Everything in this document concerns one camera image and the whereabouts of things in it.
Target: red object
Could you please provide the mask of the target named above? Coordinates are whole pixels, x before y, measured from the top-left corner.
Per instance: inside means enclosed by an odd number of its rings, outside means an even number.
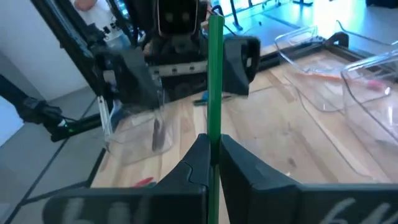
[[[144,180],[140,180],[138,183],[136,183],[135,185],[133,185],[133,188],[140,188],[140,187],[145,187],[146,185],[152,183],[154,181],[153,177],[148,177]]]
[[[379,80],[369,80],[366,87],[367,89],[374,91],[383,91],[386,89],[386,85]]]

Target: white wall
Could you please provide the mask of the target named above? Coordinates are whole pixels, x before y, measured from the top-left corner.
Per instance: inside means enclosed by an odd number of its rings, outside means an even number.
[[[43,96],[28,81],[21,71],[0,51],[0,74],[21,89],[28,96],[43,100]]]
[[[0,49],[46,100],[87,86],[30,0],[2,0]]]
[[[0,146],[2,146],[24,125],[24,122],[20,119],[15,107],[1,96],[0,113]]]

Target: floor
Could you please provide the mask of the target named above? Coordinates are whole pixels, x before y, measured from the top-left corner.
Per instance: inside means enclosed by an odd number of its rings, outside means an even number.
[[[258,36],[263,46],[273,44],[278,35],[311,24],[318,24],[320,33],[333,31],[336,19],[353,32],[386,43],[398,40],[398,29],[393,28],[398,20],[398,9],[366,7],[364,0],[315,0],[312,7],[268,4],[264,10],[256,6],[240,12],[238,19],[243,30],[235,28],[232,16],[226,18],[226,25],[233,32]],[[372,52],[380,50],[361,39],[353,44]],[[90,106],[94,99],[93,92],[87,88],[51,104],[61,107],[65,116],[79,119],[98,112],[96,103]],[[0,147],[0,223],[10,215],[14,219],[9,223],[42,223],[41,210],[46,198],[41,195],[84,186],[101,152],[101,137],[102,131],[98,128],[66,142],[53,143],[42,126],[25,124]],[[21,199],[31,203],[13,212]]]

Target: black cable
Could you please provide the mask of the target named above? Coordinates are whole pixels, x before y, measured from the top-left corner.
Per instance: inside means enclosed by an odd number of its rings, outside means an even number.
[[[225,18],[225,16],[223,16],[223,15],[221,15],[221,14],[218,14],[218,13],[216,13],[216,12],[212,12],[212,11],[210,11],[210,10],[208,10],[208,9],[207,9],[207,11],[210,12],[211,15],[222,16],[222,17]],[[227,25],[224,24],[224,26],[225,26],[225,28],[228,29],[233,35],[237,36],[237,34],[235,34],[235,32],[233,32]]]

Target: person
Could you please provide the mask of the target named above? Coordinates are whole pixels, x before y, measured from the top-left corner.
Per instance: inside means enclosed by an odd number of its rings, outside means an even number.
[[[116,18],[106,0],[70,0],[87,25],[95,26],[104,32],[108,47],[125,47],[128,38],[116,25]]]

